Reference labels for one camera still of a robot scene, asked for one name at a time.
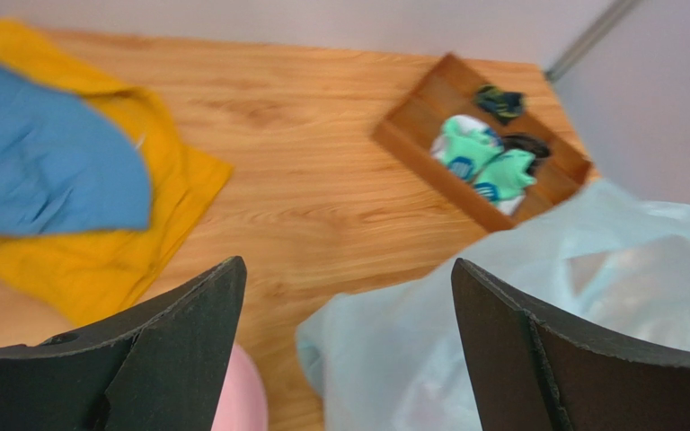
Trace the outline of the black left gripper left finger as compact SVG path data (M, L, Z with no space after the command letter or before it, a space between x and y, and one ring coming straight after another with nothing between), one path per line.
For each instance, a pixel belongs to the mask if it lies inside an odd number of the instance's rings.
M36 346L0 347L0 430L208 430L247 278L232 257Z

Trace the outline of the light blue plastic bag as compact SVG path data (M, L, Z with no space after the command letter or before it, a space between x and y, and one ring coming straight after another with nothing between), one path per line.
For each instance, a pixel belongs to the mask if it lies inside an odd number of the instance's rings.
M690 206L599 180L423 278L335 295L301 323L297 354L326 429L486 430L456 321L458 259L596 325L690 352Z

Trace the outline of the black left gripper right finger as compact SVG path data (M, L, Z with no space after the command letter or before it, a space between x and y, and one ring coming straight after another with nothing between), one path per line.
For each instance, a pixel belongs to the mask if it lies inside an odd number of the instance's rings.
M690 430L690 352L606 329L458 259L451 286L486 430Z

